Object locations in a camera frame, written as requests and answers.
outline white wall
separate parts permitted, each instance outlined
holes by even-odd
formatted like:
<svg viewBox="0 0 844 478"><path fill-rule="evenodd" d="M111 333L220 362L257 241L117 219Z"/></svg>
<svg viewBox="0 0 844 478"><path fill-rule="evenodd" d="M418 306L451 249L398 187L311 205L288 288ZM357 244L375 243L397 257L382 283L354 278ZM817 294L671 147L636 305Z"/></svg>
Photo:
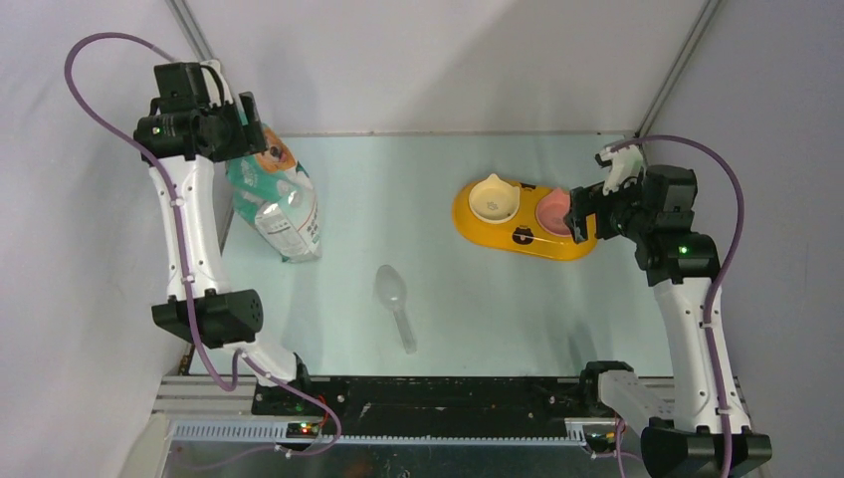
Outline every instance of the white wall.
<svg viewBox="0 0 844 478"><path fill-rule="evenodd" d="M157 329L166 257L139 155L65 87L71 46L96 31L190 51L163 1L3 2L0 16L0 475L115 476L184 344ZM81 91L126 131L161 60L94 44Z"/></svg>
<svg viewBox="0 0 844 478"><path fill-rule="evenodd" d="M633 130L703 0L192 0L277 130Z"/></svg>
<svg viewBox="0 0 844 478"><path fill-rule="evenodd" d="M746 224L724 291L725 329L771 471L840 476L844 434L844 3L728 2L653 132L695 138L736 170ZM695 228L726 253L728 180L681 146L654 162L693 167Z"/></svg>

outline pet food bag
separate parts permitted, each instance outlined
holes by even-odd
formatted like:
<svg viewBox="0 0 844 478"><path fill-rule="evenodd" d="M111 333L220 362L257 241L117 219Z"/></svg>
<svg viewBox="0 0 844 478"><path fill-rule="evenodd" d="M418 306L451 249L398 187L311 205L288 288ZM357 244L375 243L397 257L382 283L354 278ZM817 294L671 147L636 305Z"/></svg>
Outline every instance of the pet food bag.
<svg viewBox="0 0 844 478"><path fill-rule="evenodd" d="M234 208L285 262L319 257L317 195L308 173L264 125L268 149L230 161Z"/></svg>

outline clear plastic scoop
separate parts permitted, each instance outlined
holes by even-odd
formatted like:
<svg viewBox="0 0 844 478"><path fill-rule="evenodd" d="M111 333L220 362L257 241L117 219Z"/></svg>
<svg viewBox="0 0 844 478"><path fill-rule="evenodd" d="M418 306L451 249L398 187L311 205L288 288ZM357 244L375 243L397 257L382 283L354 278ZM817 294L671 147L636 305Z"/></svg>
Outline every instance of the clear plastic scoop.
<svg viewBox="0 0 844 478"><path fill-rule="evenodd" d="M404 312L407 287L398 272L389 264L379 267L375 274L375 295L378 296L378 301L382 306L392 311L404 351L408 354L415 353L416 338L413 337L410 322L407 321L407 314Z"/></svg>

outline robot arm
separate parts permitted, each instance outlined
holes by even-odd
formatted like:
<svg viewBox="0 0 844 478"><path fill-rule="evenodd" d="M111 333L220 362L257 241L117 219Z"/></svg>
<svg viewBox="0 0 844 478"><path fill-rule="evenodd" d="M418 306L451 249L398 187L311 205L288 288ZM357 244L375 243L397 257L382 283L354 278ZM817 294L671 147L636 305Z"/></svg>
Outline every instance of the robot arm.
<svg viewBox="0 0 844 478"><path fill-rule="evenodd" d="M191 341L185 287L190 287L204 346L242 354L272 376L297 376L297 357L261 338L263 310L258 293L233 292L223 270L214 219L214 164L267 148L251 94L241 94L245 121L223 79L220 63L173 63L155 67L160 98L138 121L134 138L159 158L176 188L175 204L159 171L149 174L158 192L169 258L166 303L153 306L155 323ZM178 243L173 206L179 207L184 244ZM179 258L187 257L189 271ZM272 386L265 376L259 383Z"/></svg>
<svg viewBox="0 0 844 478"><path fill-rule="evenodd" d="M615 410L641 437L642 457L652 476L713 476L724 450L721 415L729 416L734 459L741 476L770 458L770 440L754 434L732 380L721 321L721 291L713 319L704 320L704 302L720 272L712 238L691 231L697 195L692 170L655 165L641 171L636 146L596 155L611 166L606 181L571 191L565 222L575 242L588 238L586 216L595 215L595 235L617 235L636 244L635 259L653 288L668 336L675 401L668 403L639 382L623 362L594 362L581 375L594 401ZM725 377L726 409L719 407L716 371L707 329L714 335L720 376Z"/></svg>

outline pink bowl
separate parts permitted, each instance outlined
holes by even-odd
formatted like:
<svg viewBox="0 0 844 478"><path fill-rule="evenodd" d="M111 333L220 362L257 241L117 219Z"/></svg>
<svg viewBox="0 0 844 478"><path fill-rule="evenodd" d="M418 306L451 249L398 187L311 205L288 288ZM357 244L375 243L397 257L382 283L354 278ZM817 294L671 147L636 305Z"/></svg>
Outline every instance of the pink bowl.
<svg viewBox="0 0 844 478"><path fill-rule="evenodd" d="M569 237L571 231L565 226L562 218L570 206L571 198L568 193L557 187L536 205L536 221L549 234Z"/></svg>

